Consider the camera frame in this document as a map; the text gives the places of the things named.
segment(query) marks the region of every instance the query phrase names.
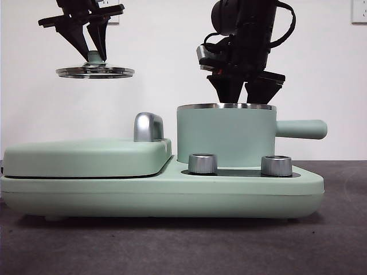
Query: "cable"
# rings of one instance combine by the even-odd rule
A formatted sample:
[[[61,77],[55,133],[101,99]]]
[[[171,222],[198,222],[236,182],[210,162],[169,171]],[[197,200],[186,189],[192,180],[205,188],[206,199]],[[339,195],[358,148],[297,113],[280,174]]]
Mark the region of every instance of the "cable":
[[[219,32],[210,33],[204,39],[203,45],[204,45],[205,49],[208,50],[208,51],[210,51],[210,47],[208,47],[208,43],[207,43],[208,39],[210,37],[212,37],[212,36],[219,36],[220,33],[222,32],[222,14],[223,14],[222,9],[223,9],[223,1],[224,0],[220,0],[220,2],[219,2]]]
[[[283,35],[282,37],[280,37],[278,40],[276,40],[276,41],[274,41],[274,42],[270,42],[270,44],[269,44],[269,47],[270,47],[270,48],[278,47],[278,46],[279,46],[280,44],[282,44],[285,40],[287,40],[287,39],[288,39],[288,37],[289,37],[289,36],[291,36],[291,34],[293,33],[293,31],[294,31],[294,29],[295,29],[295,27],[296,27],[296,14],[295,14],[295,12],[294,12],[293,8],[292,8],[290,5],[288,5],[288,4],[286,4],[286,3],[283,3],[283,2],[281,2],[281,1],[278,1],[278,0],[276,0],[276,1],[275,1],[275,3],[276,3],[276,5],[277,5],[277,7],[282,7],[282,8],[284,8],[284,9],[289,10],[289,11],[292,13],[293,18],[292,18],[291,26],[290,26],[290,28],[288,29],[288,31],[285,33],[285,35]]]

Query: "metal knob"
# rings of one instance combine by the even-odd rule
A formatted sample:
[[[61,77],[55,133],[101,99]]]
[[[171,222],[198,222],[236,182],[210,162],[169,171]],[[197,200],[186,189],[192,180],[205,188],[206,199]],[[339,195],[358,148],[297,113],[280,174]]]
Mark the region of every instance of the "metal knob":
[[[134,123],[134,142],[154,142],[164,139],[163,120],[153,113],[139,113]]]
[[[289,156],[264,156],[261,159],[261,173],[268,176],[291,176],[292,159]]]
[[[189,172],[193,174],[216,174],[217,156],[212,154],[192,154],[189,156]]]

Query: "metal ring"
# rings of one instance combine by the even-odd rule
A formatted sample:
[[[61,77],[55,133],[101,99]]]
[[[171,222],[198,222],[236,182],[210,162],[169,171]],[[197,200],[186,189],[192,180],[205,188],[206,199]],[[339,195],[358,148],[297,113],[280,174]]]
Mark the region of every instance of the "metal ring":
[[[56,70],[60,77],[66,78],[125,78],[134,75],[133,69],[111,67],[106,65],[85,64],[80,67],[62,68]]]
[[[276,111],[276,106],[249,103],[206,103],[183,105],[177,108],[178,111],[185,109],[261,109]]]

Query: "gray table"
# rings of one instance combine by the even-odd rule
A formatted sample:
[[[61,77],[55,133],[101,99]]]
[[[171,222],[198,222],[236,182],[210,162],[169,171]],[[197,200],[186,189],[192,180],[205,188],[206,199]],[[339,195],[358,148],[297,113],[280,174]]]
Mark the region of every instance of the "gray table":
[[[325,178],[297,220],[70,218],[1,203],[1,274],[367,274],[367,162],[295,162]]]

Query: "wall socket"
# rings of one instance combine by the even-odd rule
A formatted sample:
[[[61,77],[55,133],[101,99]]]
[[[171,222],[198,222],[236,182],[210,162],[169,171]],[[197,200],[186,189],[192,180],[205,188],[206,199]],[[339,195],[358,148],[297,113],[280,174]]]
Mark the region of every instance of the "wall socket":
[[[352,0],[352,23],[367,23],[367,0]]]
[[[120,4],[120,0],[100,0],[98,2],[99,7],[108,7],[108,6],[115,6]],[[109,25],[119,25],[120,24],[120,16],[115,15],[111,16],[111,19],[108,21]]]

